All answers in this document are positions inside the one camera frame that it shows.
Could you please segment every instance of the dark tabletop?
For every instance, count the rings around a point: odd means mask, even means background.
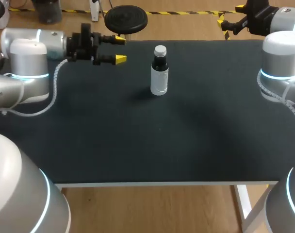
[[[169,81],[155,97],[150,63],[159,44]],[[260,94],[261,48],[261,41],[102,46],[128,55],[127,63],[64,65],[55,105],[31,118],[0,114],[0,133],[55,183],[277,181],[295,165],[295,117]],[[56,65],[49,63],[51,78]],[[49,101],[17,109],[35,112]]]

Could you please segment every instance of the white table frame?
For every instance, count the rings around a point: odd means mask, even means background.
[[[128,183],[59,183],[56,186],[62,188],[85,188],[85,187],[136,187],[136,186],[194,186],[194,185],[233,185],[243,233],[254,232],[262,222],[265,222],[268,232],[272,233],[267,223],[265,214],[265,202],[270,190],[277,182],[128,182]],[[254,208],[251,207],[248,184],[269,184],[269,187],[260,197]]]

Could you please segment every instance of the small bottle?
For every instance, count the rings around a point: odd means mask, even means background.
[[[166,62],[166,47],[156,46],[154,55],[154,61],[151,64],[151,92],[161,96],[167,92],[168,87],[169,67]]]

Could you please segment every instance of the yellow black hazard tape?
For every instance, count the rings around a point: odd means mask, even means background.
[[[9,8],[9,11],[14,12],[28,12],[28,11],[34,11],[34,9],[17,9],[17,8]],[[83,10],[62,10],[62,12],[70,12],[70,13],[82,13],[82,14],[88,14],[91,13],[91,11],[83,11]],[[235,14],[236,11],[146,11],[147,15],[207,15],[211,14],[213,16],[220,17],[224,14]]]
[[[218,19],[218,21],[217,21],[217,24],[218,24],[218,26],[219,26],[219,28],[222,30],[222,26],[221,26],[221,24],[224,22],[224,14],[222,14],[220,17],[219,17],[219,19]],[[230,40],[230,36],[229,36],[229,32],[228,32],[228,30],[226,30],[226,31],[223,31],[222,30],[222,32],[223,32],[223,35],[224,35],[224,37],[225,37],[225,40]]]

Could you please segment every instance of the bottle label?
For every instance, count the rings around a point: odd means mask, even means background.
[[[156,71],[151,66],[151,92],[154,95],[163,95],[168,87],[169,68],[165,71]]]

